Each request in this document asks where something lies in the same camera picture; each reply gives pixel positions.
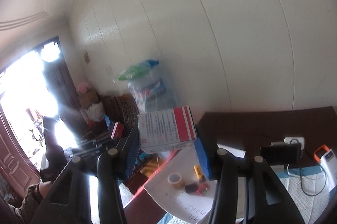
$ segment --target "dark wooden table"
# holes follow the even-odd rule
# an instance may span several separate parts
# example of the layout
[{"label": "dark wooden table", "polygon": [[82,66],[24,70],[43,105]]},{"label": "dark wooden table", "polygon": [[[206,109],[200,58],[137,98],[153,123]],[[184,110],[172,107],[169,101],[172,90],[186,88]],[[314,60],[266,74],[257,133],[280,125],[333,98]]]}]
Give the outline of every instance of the dark wooden table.
[{"label": "dark wooden table", "polygon": [[209,112],[199,124],[219,144],[245,150],[246,158],[253,158],[260,147],[283,141],[287,136],[304,137],[307,153],[292,167],[315,165],[311,156],[322,144],[337,148],[337,115],[332,107],[285,112]]}]

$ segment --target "cardboard box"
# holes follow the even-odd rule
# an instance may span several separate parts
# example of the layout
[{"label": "cardboard box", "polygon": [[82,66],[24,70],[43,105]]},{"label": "cardboard box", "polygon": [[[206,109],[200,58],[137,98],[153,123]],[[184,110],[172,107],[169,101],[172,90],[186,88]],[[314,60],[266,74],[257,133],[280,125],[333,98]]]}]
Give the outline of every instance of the cardboard box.
[{"label": "cardboard box", "polygon": [[98,98],[97,93],[95,92],[95,90],[92,90],[90,92],[87,92],[84,95],[79,96],[78,99],[79,99],[81,108],[83,108],[83,109],[87,109],[92,104],[99,102],[99,98]]},{"label": "cardboard box", "polygon": [[188,106],[138,114],[140,148],[145,153],[182,149],[197,139]]}]

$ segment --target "white wall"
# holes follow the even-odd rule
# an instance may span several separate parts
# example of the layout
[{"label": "white wall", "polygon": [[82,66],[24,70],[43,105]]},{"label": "white wall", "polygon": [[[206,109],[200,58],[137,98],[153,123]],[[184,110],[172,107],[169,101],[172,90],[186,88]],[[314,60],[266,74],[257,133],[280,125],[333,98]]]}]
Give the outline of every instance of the white wall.
[{"label": "white wall", "polygon": [[59,37],[62,53],[75,86],[80,82],[86,81],[87,79],[80,66],[77,49],[72,40],[68,24],[62,24],[27,40],[21,39],[16,41],[16,47],[0,58],[0,67],[3,68],[33,47],[56,36]]},{"label": "white wall", "polygon": [[205,111],[337,105],[337,0],[74,0],[70,29],[101,93],[159,59],[198,120]]}]

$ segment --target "plastic bag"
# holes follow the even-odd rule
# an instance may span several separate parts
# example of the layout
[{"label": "plastic bag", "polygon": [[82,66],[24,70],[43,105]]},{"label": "plastic bag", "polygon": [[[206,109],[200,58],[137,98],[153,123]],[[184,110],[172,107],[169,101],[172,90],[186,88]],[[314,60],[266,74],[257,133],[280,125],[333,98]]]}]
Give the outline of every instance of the plastic bag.
[{"label": "plastic bag", "polygon": [[91,105],[88,109],[85,109],[85,112],[92,121],[100,122],[104,119],[105,111],[102,102]]},{"label": "plastic bag", "polygon": [[172,82],[161,71],[158,60],[146,60],[130,66],[114,82],[127,80],[140,113],[178,107]]}]

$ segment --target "white paper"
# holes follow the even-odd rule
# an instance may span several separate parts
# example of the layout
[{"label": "white paper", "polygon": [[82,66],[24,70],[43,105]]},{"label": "white paper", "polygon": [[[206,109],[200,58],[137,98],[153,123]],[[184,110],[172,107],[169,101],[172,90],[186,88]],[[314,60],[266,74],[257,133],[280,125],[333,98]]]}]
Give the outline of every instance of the white paper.
[{"label": "white paper", "polygon": [[233,155],[235,155],[238,158],[244,158],[245,154],[246,154],[246,151],[244,151],[244,150],[240,150],[240,149],[237,149],[237,148],[229,147],[229,146],[222,145],[222,144],[219,144],[219,143],[218,143],[218,147],[226,149],[227,151],[229,151],[230,153],[232,153]]},{"label": "white paper", "polygon": [[149,195],[171,215],[186,222],[196,224],[212,208],[216,181],[206,181],[210,189],[205,196],[187,194],[183,189],[176,190],[168,182],[171,173],[180,173],[186,184],[198,182],[194,166],[199,165],[194,146],[182,149],[158,174],[145,186]]},{"label": "white paper", "polygon": [[141,148],[178,143],[178,128],[173,109],[138,115]]}]

